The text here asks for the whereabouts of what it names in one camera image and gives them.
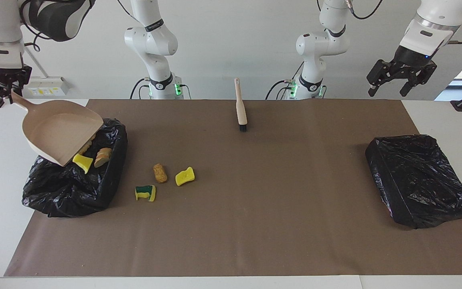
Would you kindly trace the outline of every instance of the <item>hand brush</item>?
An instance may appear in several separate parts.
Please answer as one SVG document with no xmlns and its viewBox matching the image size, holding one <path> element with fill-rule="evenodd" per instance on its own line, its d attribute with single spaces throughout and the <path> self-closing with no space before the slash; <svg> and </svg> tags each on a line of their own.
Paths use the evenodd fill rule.
<svg viewBox="0 0 462 289">
<path fill-rule="evenodd" d="M 240 79 L 235 78 L 235 90 L 236 90 L 236 115 L 238 117 L 238 124 L 240 125 L 240 131 L 247 131 L 247 115 L 245 114 L 245 106 L 242 101 L 242 89 L 240 88 Z"/>
</svg>

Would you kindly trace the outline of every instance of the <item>dustpan handle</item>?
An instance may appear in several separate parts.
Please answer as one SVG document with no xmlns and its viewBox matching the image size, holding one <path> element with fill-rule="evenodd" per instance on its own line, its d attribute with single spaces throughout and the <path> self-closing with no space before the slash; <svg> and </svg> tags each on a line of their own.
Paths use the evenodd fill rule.
<svg viewBox="0 0 462 289">
<path fill-rule="evenodd" d="M 22 98 L 22 96 L 18 95 L 13 90 L 12 90 L 12 100 L 15 104 L 17 104 L 21 108 L 24 108 L 25 110 L 31 110 L 33 109 L 34 106 L 36 106 L 36 104 L 32 104 L 28 100 Z"/>
</svg>

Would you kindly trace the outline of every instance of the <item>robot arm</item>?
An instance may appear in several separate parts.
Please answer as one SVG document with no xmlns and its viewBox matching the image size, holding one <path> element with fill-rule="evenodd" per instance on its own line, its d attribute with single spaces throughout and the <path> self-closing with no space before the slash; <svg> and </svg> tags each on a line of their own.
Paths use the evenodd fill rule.
<svg viewBox="0 0 462 289">
<path fill-rule="evenodd" d="M 402 96 L 414 86 L 427 83 L 437 68 L 432 57 L 461 25 L 462 0 L 421 0 L 393 60 L 378 60 L 367 75 L 369 95 L 374 96 L 382 84 L 393 79 L 407 79 L 400 90 Z"/>
<path fill-rule="evenodd" d="M 22 62 L 21 24 L 56 41 L 73 38 L 95 0 L 0 0 L 0 107 L 11 90 L 21 94 L 31 67 Z"/>
<path fill-rule="evenodd" d="M 288 99 L 314 98 L 322 84 L 326 63 L 322 56 L 345 53 L 350 46 L 345 22 L 349 9 L 345 0 L 325 0 L 320 13 L 323 32 L 307 33 L 297 39 L 297 52 L 304 59 L 304 68 L 296 75 L 296 89 Z"/>
<path fill-rule="evenodd" d="M 169 31 L 160 15 L 157 0 L 132 0 L 135 18 L 143 25 L 128 28 L 124 33 L 126 45 L 143 60 L 151 85 L 150 96 L 154 99 L 181 98 L 176 86 L 181 79 L 169 68 L 165 56 L 178 50 L 178 40 Z"/>
</svg>

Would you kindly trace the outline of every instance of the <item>white wall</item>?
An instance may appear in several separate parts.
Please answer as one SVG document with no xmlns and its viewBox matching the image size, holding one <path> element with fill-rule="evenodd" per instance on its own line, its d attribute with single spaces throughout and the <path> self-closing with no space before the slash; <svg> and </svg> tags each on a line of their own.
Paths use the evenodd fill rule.
<svg viewBox="0 0 462 289">
<path fill-rule="evenodd" d="M 356 1 L 356 13 L 366 15 L 377 2 Z M 130 9 L 129 0 L 123 4 Z M 392 59 L 419 4 L 387 0 L 368 20 L 349 16 L 352 47 L 344 55 L 325 57 L 326 97 L 369 98 L 367 73 L 377 59 Z M 264 98 L 275 81 L 291 77 L 299 66 L 297 37 L 322 29 L 314 0 L 161 0 L 160 9 L 179 41 L 178 52 L 168 58 L 171 69 L 190 86 L 194 98 L 233 98 L 234 77 L 242 80 L 244 98 Z M 135 25 L 116 0 L 98 0 L 75 39 L 39 40 L 42 52 L 33 53 L 48 75 L 68 81 L 69 98 L 126 98 L 136 80 L 146 75 L 123 40 L 126 28 Z M 30 42 L 32 35 L 22 29 Z M 455 39 L 462 40 L 462 29 Z M 434 99 L 462 70 L 462 45 L 442 48 L 434 61 L 438 69 L 431 81 L 413 89 L 407 99 Z M 376 97 L 398 99 L 403 84 L 385 84 Z"/>
</svg>

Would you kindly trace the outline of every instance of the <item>table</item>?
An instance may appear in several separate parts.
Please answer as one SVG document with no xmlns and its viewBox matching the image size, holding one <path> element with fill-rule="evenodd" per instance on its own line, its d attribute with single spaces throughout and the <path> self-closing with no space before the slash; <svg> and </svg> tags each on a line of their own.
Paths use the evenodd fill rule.
<svg viewBox="0 0 462 289">
<path fill-rule="evenodd" d="M 86 105 L 87 100 L 74 100 Z M 462 113 L 447 102 L 404 101 L 407 112 L 422 134 L 438 140 L 462 181 Z M 31 217 L 32 210 L 20 204 L 20 188 L 36 158 L 29 149 L 20 129 L 24 111 L 5 105 L 0 109 L 0 287 L 24 288 L 88 286 L 119 287 L 297 287 L 377 289 L 377 288 L 436 288 L 462 287 L 462 276 L 306 276 L 306 277 L 179 277 L 179 278 L 1 278 L 20 237 Z"/>
</svg>

